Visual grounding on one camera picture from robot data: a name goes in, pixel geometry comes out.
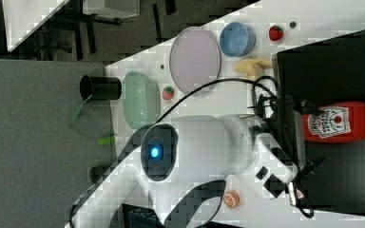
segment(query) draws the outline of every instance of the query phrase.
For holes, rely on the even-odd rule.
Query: green bowl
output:
[[[160,112],[160,93],[155,81],[138,71],[123,80],[123,106],[126,123],[132,129],[153,124]]]

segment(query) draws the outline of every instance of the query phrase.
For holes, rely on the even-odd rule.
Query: black cup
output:
[[[80,92],[85,101],[90,100],[118,100],[121,97],[121,82],[118,78],[83,76],[80,83]]]

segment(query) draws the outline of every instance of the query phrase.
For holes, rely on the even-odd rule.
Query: gray carpet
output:
[[[109,102],[89,102],[74,126],[80,78],[100,64],[0,61],[0,227],[64,227],[70,205],[91,185],[89,169],[110,164]]]

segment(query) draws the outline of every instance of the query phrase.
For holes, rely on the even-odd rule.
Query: white table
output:
[[[279,51],[304,46],[317,41],[326,40],[339,35],[365,29],[365,1],[357,0],[261,0],[239,11],[230,13],[216,21],[203,26],[219,38],[221,30],[231,22],[242,22],[252,28],[257,35],[254,50],[247,56],[251,58],[270,58]],[[289,28],[296,21],[298,26]],[[279,43],[268,39],[268,29],[274,24],[285,30],[285,38]],[[160,90],[166,86],[176,89],[175,98],[171,102],[162,101],[163,114],[183,94],[174,86],[168,68],[168,57],[173,40],[169,40],[148,50],[130,56],[106,68],[109,77],[117,76],[121,80],[127,72],[136,67],[138,71],[154,79]],[[232,69],[240,58],[222,56],[220,78],[241,77]],[[170,117],[207,114],[220,116],[223,114],[251,113],[246,107],[251,105],[248,85],[228,83],[215,85],[211,92],[201,97],[191,97],[174,110]],[[128,127],[123,114],[122,100],[111,102],[114,132],[119,135],[117,153],[124,147],[133,133]],[[235,177],[227,179],[229,189],[240,194],[240,206],[233,210],[223,205],[213,221],[233,224],[240,227],[362,227],[365,218],[341,215],[336,213],[316,212],[313,219],[305,218],[296,208],[290,206],[285,196],[266,201],[256,196],[252,189],[243,186]],[[141,188],[137,187],[126,200],[127,204],[148,207]]]
[[[69,0],[2,0],[8,51],[13,51]]]

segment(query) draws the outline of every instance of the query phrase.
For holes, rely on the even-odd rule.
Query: red ketchup bottle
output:
[[[365,103],[321,107],[318,116],[302,115],[304,139],[315,143],[351,143],[365,139]]]

